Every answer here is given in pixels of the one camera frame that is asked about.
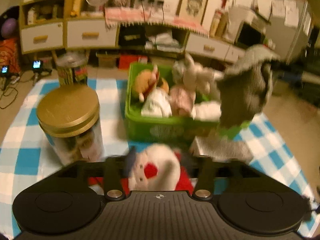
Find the blue and white tablecloth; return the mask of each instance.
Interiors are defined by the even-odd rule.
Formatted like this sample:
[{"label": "blue and white tablecloth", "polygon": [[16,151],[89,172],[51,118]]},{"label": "blue and white tablecloth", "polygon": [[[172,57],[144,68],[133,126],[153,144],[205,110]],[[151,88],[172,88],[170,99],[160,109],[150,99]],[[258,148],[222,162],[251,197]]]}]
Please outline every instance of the blue and white tablecloth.
[{"label": "blue and white tablecloth", "polygon": [[[126,140],[124,104],[127,81],[90,79],[88,84],[97,91],[100,101],[100,120],[104,157],[123,155],[136,145],[138,150],[148,144]],[[61,164],[38,125],[36,106],[39,100],[59,86],[57,80],[41,80],[25,98],[0,148],[0,232],[9,237],[20,232],[12,214],[12,202],[25,188],[61,168]],[[264,114],[257,115],[248,129],[235,138],[245,141],[254,159],[250,165],[291,187],[299,194],[314,198],[299,164],[279,133]],[[320,217],[312,213],[302,223],[299,232],[312,236]]]}]

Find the gold lid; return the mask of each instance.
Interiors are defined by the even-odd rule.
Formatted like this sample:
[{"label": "gold lid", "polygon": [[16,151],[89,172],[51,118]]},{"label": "gold lid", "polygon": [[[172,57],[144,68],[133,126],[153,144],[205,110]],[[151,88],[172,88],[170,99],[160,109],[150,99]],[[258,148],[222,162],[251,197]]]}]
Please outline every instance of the gold lid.
[{"label": "gold lid", "polygon": [[55,137],[71,137],[92,127],[99,118],[97,93],[85,85],[64,85],[49,92],[38,104],[41,128]]}]

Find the white drawer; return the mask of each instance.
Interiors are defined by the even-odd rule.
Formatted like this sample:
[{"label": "white drawer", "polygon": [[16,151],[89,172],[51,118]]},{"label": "white drawer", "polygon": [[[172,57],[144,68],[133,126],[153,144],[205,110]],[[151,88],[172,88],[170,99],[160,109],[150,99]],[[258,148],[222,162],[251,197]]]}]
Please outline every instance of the white drawer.
[{"label": "white drawer", "polygon": [[238,59],[244,56],[244,53],[245,53],[244,49],[239,49],[237,47],[230,46],[228,53],[226,55],[225,61],[236,63]]},{"label": "white drawer", "polygon": [[224,60],[230,44],[191,33],[186,51],[192,54]]},{"label": "white drawer", "polygon": [[105,20],[68,21],[67,48],[115,47],[117,28],[107,29]]},{"label": "white drawer", "polygon": [[23,53],[63,47],[63,23],[49,23],[21,30]]}]

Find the green plastic bin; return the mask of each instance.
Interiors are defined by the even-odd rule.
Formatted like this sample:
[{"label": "green plastic bin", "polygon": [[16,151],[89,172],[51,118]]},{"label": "green plastic bin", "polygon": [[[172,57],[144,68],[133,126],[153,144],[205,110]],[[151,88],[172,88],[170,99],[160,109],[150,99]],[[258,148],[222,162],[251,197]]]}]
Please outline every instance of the green plastic bin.
[{"label": "green plastic bin", "polygon": [[[143,104],[138,99],[131,97],[131,87],[135,77],[144,69],[153,69],[152,64],[132,63],[130,65],[128,87],[125,102],[125,117],[127,119],[127,136],[130,140],[142,142],[192,142],[195,136],[207,136],[212,128],[219,126],[218,122],[203,122],[188,117],[154,118],[141,116]],[[174,85],[172,80],[172,68],[158,66],[160,76],[166,79],[169,87]],[[246,127],[233,127],[229,130],[220,130],[223,136],[233,138],[239,131]]]}]

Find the purple balloon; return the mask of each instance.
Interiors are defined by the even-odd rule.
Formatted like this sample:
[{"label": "purple balloon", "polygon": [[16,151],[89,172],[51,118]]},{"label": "purple balloon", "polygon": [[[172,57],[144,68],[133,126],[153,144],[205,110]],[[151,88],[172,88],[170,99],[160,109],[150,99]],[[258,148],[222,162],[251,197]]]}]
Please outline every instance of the purple balloon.
[{"label": "purple balloon", "polygon": [[14,18],[7,19],[1,27],[1,35],[5,39],[8,39],[16,31],[18,27],[18,21]]}]

